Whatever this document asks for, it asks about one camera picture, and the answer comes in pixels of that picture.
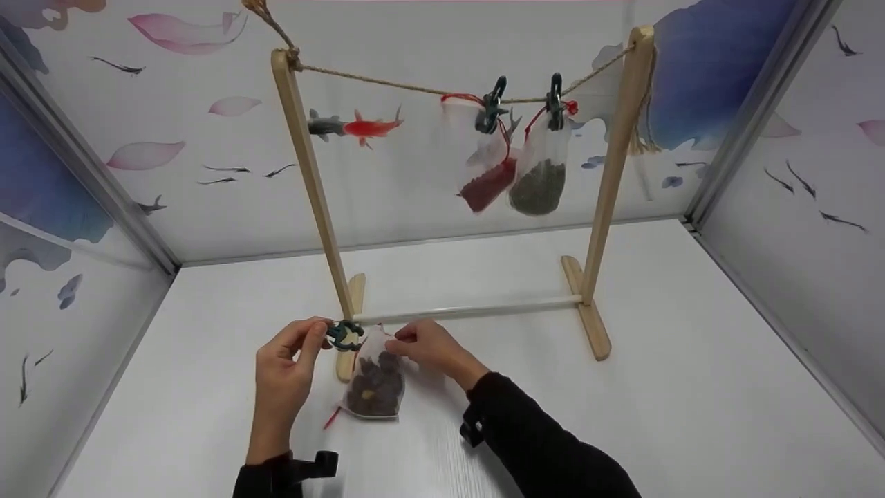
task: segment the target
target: white floor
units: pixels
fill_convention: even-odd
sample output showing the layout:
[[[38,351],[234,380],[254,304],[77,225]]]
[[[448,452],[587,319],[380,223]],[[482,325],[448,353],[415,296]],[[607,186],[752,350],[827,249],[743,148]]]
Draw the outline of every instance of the white floor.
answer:
[[[566,294],[561,254],[589,230],[344,254],[367,313]],[[182,270],[58,494],[229,496],[245,456],[254,352],[289,320],[336,317],[321,255]],[[595,362],[572,310],[449,320],[644,496],[885,496],[885,461],[677,221],[612,228],[597,293],[612,356]],[[296,457],[341,454],[307,495],[519,495],[487,449],[458,436],[463,394],[414,372],[398,423],[339,416],[334,354],[318,364]]]

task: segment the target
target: wallpaper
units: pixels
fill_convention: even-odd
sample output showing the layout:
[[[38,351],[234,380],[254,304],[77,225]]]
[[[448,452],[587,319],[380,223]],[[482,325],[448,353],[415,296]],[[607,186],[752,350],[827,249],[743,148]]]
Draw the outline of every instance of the wallpaper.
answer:
[[[883,12],[842,4],[703,231],[881,433]]]
[[[0,28],[179,258],[319,246],[268,67],[280,40],[261,19],[235,0],[45,3],[0,0]],[[475,96],[505,75],[505,98],[542,96],[556,72],[567,86],[617,54],[633,25],[654,24],[659,57],[642,133],[663,151],[630,160],[615,213],[627,219],[684,210],[794,4],[272,0],[271,8],[311,64]],[[557,36],[523,43],[546,27]],[[445,138],[439,98],[324,74],[298,79],[342,245],[592,218],[619,64],[567,96],[574,113],[558,146],[563,167],[536,170],[545,183],[530,191],[514,188],[532,171],[518,157],[538,149],[526,139],[539,106],[504,109],[512,162],[488,165],[495,190],[481,203],[462,192],[484,171],[466,156],[481,151]],[[546,207],[526,209],[521,198]]]
[[[0,152],[0,495],[45,496],[168,284],[2,95]]]

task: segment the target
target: twine rope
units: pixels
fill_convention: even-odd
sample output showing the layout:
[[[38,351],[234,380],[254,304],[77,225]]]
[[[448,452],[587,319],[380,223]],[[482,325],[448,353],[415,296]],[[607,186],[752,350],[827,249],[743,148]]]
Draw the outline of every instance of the twine rope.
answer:
[[[433,89],[429,87],[422,87],[418,85],[410,85],[407,83],[393,82],[390,80],[382,80],[379,78],[373,78],[370,76],[363,76],[362,74],[354,74],[354,73],[345,73],[344,71],[335,71],[334,69],[326,69],[325,67],[319,66],[309,66],[301,62],[301,50],[292,43],[292,40],[286,35],[286,32],[282,30],[280,24],[273,18],[270,11],[267,9],[267,1],[266,0],[242,0],[242,5],[254,12],[255,15],[259,16],[268,26],[273,28],[273,31],[276,31],[278,35],[282,38],[283,42],[286,43],[288,47],[287,53],[289,54],[289,65],[295,71],[303,72],[303,71],[313,71],[314,73],[328,74],[330,76],[338,76],[340,78],[346,78],[349,80],[356,80],[358,82],[366,82],[366,83],[374,83],[377,85],[382,85],[391,88],[397,89],[407,89],[410,91],[416,91],[419,93],[427,93],[430,95],[450,95],[455,92],[441,90],[441,89]],[[590,74],[587,74],[580,80],[572,83],[567,89],[562,91],[562,97],[565,97],[582,84],[588,82],[591,78],[599,75],[604,70],[608,69],[609,66],[618,62],[624,56],[626,56],[630,51],[635,48],[634,44],[628,45],[624,50],[620,51],[618,55],[614,56],[610,60],[606,61],[605,64],[602,64],[598,69],[594,69]],[[546,97],[532,97],[532,98],[507,98],[501,100],[501,104],[544,104],[547,102]]]

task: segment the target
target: wooden drying rack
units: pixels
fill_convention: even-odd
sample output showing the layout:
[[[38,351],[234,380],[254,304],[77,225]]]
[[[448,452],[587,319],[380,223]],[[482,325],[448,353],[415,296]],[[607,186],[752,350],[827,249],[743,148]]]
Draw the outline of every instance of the wooden drying rack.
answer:
[[[560,258],[571,294],[551,299],[508,302],[492,306],[441,308],[376,316],[363,314],[366,274],[357,274],[348,281],[347,275],[344,273],[341,252],[335,241],[326,194],[319,177],[317,158],[313,153],[313,144],[304,113],[304,103],[301,100],[301,93],[298,91],[298,82],[291,66],[291,58],[284,49],[273,51],[271,55],[273,79],[280,92],[286,124],[289,126],[289,134],[292,137],[292,144],[295,146],[295,154],[301,168],[301,175],[304,178],[304,187],[307,189],[307,195],[311,201],[313,217],[317,222],[319,238],[323,244],[323,251],[326,253],[326,260],[332,273],[332,281],[335,283],[335,292],[338,294],[344,318],[358,322],[379,322],[419,316],[441,317],[476,313],[493,315],[514,310],[526,311],[575,306],[581,317],[581,323],[589,339],[594,357],[598,361],[608,358],[612,352],[612,342],[609,340],[593,296],[596,290],[596,281],[599,278],[599,269],[602,265],[605,240],[608,238],[609,228],[612,224],[615,200],[618,197],[620,178],[624,172],[630,141],[634,139],[635,126],[642,111],[644,97],[650,87],[655,58],[653,28],[651,26],[633,28],[628,43],[628,46],[633,44],[635,48],[626,55],[624,60],[624,72],[618,90],[618,102],[612,122],[611,139],[605,156],[602,182],[599,185],[599,195],[596,201],[596,212],[593,216],[593,228],[584,270],[581,269],[581,264],[574,257],[562,256]],[[350,380],[354,354],[353,352],[338,353],[335,372],[342,382]]]

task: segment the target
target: black sleeve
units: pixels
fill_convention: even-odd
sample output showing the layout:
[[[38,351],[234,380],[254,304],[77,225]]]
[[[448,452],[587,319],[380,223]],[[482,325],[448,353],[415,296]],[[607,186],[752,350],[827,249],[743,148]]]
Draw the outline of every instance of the black sleeve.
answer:
[[[490,372],[467,393],[468,418],[526,498],[638,498],[621,466],[562,428],[509,378]]]
[[[292,453],[275,456],[260,465],[244,465],[236,477],[234,498],[303,498],[301,483],[288,473]]]

